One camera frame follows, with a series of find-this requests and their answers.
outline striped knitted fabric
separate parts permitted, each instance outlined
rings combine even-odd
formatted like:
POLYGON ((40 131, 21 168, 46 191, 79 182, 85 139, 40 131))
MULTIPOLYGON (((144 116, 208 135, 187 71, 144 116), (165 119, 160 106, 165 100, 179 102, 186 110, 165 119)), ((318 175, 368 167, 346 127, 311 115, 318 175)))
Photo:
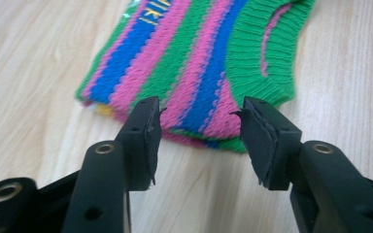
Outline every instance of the striped knitted fabric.
POLYGON ((126 120, 158 96, 164 137, 245 151, 245 96, 278 106, 294 96, 297 36, 315 0, 133 0, 95 57, 77 98, 126 120))

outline knitted garment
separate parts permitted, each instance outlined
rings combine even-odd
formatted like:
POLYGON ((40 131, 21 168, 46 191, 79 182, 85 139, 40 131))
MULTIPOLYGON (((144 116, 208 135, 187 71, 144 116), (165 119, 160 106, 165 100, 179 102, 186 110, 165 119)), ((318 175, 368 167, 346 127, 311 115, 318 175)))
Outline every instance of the knitted garment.
POLYGON ((77 98, 126 120, 158 96, 164 137, 245 151, 245 96, 278 106, 294 96, 296 41, 315 0, 133 0, 95 57, 77 98))

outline yellow lettering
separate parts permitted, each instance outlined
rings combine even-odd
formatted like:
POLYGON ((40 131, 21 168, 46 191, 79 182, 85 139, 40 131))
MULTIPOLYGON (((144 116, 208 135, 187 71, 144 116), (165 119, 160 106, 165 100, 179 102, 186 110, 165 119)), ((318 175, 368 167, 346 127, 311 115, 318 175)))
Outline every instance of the yellow lettering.
POLYGON ((158 2, 162 3, 165 6, 171 6, 171 4, 167 0, 158 0, 158 2))
POLYGON ((159 9, 163 10, 163 11, 168 11, 168 8, 162 6, 162 5, 159 5, 155 2, 151 2, 151 5, 155 6, 155 7, 158 7, 159 9))
POLYGON ((151 8, 146 8, 145 10, 147 10, 147 12, 145 13, 146 17, 149 16, 149 15, 153 15, 153 18, 156 18, 156 19, 158 19, 159 17, 162 17, 162 13, 154 11, 151 8))
POLYGON ((152 24, 153 26, 157 26, 157 23, 156 23, 156 22, 151 21, 151 20, 149 20, 149 19, 147 19, 147 18, 140 17, 139 19, 142 20, 142 21, 144 21, 144 22, 146 22, 146 23, 152 24))

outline colorful striped cloth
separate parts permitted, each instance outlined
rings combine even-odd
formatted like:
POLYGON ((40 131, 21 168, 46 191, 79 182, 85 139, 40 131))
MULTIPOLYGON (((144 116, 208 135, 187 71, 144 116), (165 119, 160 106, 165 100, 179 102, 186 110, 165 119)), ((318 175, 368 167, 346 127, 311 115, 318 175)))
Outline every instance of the colorful striped cloth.
POLYGON ((164 137, 245 151, 239 118, 249 95, 294 96, 297 36, 314 0, 133 0, 96 56, 77 98, 126 120, 158 96, 164 137))

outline wooden table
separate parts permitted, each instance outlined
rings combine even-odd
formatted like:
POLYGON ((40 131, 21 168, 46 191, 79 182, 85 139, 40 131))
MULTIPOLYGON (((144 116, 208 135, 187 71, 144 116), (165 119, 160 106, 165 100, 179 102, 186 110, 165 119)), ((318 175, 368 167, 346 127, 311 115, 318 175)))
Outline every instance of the wooden table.
MULTIPOLYGON (((73 93, 126 3, 0 0, 0 181, 54 182, 118 133, 73 93)), ((373 1, 317 0, 294 75, 297 96, 281 111, 303 142, 337 145, 373 179, 373 1)), ((162 141, 156 180, 131 194, 133 232, 297 231, 288 192, 259 186, 245 154, 162 141)))

